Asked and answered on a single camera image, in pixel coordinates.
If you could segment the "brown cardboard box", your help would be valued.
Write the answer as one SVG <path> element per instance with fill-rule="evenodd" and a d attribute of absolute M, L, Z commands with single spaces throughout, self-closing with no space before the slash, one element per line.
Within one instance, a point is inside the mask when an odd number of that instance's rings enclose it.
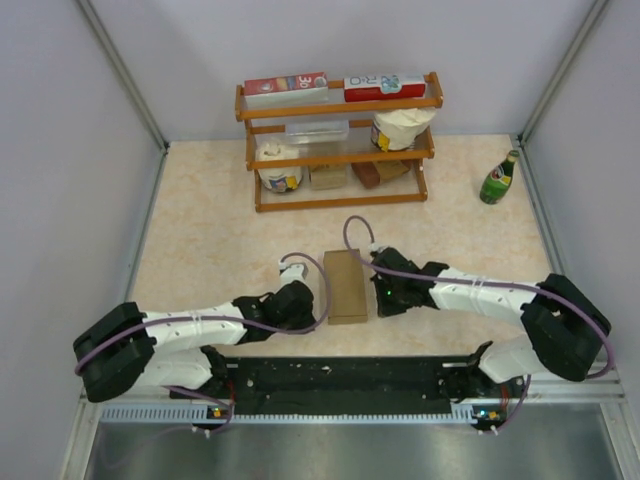
<path fill-rule="evenodd" d="M 366 323 L 368 311 L 361 263 L 348 250 L 334 250 L 324 253 L 323 266 L 331 289 L 328 323 Z"/>

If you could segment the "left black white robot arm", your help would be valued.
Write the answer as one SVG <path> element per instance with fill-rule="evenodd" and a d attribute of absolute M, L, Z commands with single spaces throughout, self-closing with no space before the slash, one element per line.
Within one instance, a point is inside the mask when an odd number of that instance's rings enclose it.
<path fill-rule="evenodd" d="M 312 291 L 299 280 L 200 310 L 143 312 L 125 302 L 74 340 L 75 372 L 93 403 L 155 387 L 216 396 L 227 382 L 217 347 L 262 342 L 275 333 L 305 334 L 317 325 L 313 307 Z"/>

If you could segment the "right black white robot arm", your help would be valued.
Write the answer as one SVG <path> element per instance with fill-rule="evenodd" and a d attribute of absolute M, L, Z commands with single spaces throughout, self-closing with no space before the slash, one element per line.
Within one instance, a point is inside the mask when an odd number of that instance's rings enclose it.
<path fill-rule="evenodd" d="M 446 263 L 418 266 L 392 247 L 371 253 L 372 278 L 381 317 L 412 308 L 463 311 L 506 322 L 521 335 L 490 340 L 469 358 L 466 380 L 487 396 L 502 383 L 548 371 L 582 382 L 611 331 L 610 322 L 565 276 L 517 284 L 471 275 Z"/>

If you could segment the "red white wrap box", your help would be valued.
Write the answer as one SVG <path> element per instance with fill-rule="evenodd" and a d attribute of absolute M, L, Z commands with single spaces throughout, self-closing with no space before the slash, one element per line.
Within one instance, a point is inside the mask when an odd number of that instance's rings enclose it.
<path fill-rule="evenodd" d="M 352 76 L 345 78 L 343 83 L 346 102 L 416 98 L 426 91 L 426 81 L 420 74 Z"/>

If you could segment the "red white foil box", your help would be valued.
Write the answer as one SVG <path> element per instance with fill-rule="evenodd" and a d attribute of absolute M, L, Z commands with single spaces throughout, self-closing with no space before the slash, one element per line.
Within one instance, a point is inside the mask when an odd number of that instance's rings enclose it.
<path fill-rule="evenodd" d="M 243 91 L 249 109 L 321 104 L 329 100 L 324 72 L 246 80 Z"/>

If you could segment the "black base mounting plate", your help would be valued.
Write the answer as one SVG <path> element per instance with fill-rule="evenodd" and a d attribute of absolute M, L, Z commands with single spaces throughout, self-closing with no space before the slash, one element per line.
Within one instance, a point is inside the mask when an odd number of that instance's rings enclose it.
<path fill-rule="evenodd" d="M 502 406 L 518 398 L 524 380 L 495 383 L 469 366 L 465 356 L 227 357 L 198 393 L 232 398 L 251 413 L 316 410 L 371 413 L 382 407 L 404 412 L 425 402 L 493 399 Z"/>

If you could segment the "red-brown scouring pad pack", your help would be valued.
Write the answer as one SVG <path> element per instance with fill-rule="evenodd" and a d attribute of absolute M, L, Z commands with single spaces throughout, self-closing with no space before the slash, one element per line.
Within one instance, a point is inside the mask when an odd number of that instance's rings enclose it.
<path fill-rule="evenodd" d="M 373 189 L 406 174 L 411 168 L 408 160 L 352 163 L 351 168 L 366 189 Z"/>

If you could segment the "beige sponge pack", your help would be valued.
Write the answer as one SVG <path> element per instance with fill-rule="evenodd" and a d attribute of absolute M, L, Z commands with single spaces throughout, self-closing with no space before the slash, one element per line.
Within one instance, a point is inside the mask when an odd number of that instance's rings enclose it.
<path fill-rule="evenodd" d="M 329 190 L 347 184 L 347 170 L 344 165 L 317 165 L 309 168 L 309 179 L 313 190 Z"/>

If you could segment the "green glass bottle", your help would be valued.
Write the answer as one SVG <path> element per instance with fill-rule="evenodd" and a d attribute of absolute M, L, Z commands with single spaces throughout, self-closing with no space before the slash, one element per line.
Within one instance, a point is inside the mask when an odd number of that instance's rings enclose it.
<path fill-rule="evenodd" d="M 479 192 L 483 203 L 495 205 L 505 197 L 511 187 L 519 157 L 518 150 L 510 150 L 506 158 L 485 177 Z"/>

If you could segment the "lower toilet paper roll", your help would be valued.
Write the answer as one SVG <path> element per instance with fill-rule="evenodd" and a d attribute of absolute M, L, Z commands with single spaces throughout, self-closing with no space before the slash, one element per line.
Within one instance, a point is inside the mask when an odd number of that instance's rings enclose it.
<path fill-rule="evenodd" d="M 256 149 L 256 160 L 274 162 L 299 157 L 299 149 L 276 140 L 262 142 Z M 303 179 L 301 166 L 273 167 L 258 170 L 262 184 L 271 192 L 286 193 L 296 190 Z"/>

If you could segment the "toilet paper roll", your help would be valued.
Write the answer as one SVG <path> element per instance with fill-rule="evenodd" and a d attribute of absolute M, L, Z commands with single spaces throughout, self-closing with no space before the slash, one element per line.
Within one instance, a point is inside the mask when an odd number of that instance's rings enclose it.
<path fill-rule="evenodd" d="M 276 140 L 262 142 L 256 149 L 256 160 L 274 162 L 299 157 L 299 149 Z M 286 193 L 296 190 L 303 179 L 301 166 L 273 167 L 258 170 L 262 184 L 271 192 Z"/>
<path fill-rule="evenodd" d="M 384 152 L 409 149 L 436 114 L 435 107 L 376 112 L 371 126 L 371 142 Z"/>

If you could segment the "upper toilet paper roll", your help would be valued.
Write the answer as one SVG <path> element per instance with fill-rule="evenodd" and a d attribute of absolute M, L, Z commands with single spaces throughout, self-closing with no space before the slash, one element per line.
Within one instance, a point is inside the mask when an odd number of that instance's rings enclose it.
<path fill-rule="evenodd" d="M 384 152 L 409 149 L 436 114 L 435 107 L 376 112 L 371 126 L 371 142 Z"/>

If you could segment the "clear plastic container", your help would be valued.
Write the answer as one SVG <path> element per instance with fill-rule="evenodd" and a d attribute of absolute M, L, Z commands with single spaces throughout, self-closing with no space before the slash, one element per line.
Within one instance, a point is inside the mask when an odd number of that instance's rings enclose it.
<path fill-rule="evenodd" d="M 289 123 L 285 125 L 287 142 L 292 145 L 342 142 L 350 131 L 348 120 Z"/>

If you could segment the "aluminium frame rail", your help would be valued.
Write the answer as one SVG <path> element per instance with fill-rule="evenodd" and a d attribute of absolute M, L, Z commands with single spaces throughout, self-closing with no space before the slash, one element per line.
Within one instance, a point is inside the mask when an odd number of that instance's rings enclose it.
<path fill-rule="evenodd" d="M 579 399 L 581 397 L 613 397 L 618 395 L 621 391 L 616 380 L 614 380 L 611 376 L 586 380 L 584 382 L 570 382 L 551 373 L 543 372 L 533 375 L 530 380 L 525 379 L 524 376 L 517 378 L 521 378 L 524 380 L 524 388 L 521 395 L 541 394 L 543 396 L 557 396 L 561 400 L 570 400 Z M 171 397 L 173 398 L 189 397 L 208 399 L 210 401 L 219 400 L 198 393 L 197 391 L 191 391 L 179 387 L 155 387 L 142 390 L 131 390 L 123 395 L 148 395 L 152 390 L 159 388 L 169 391 Z"/>

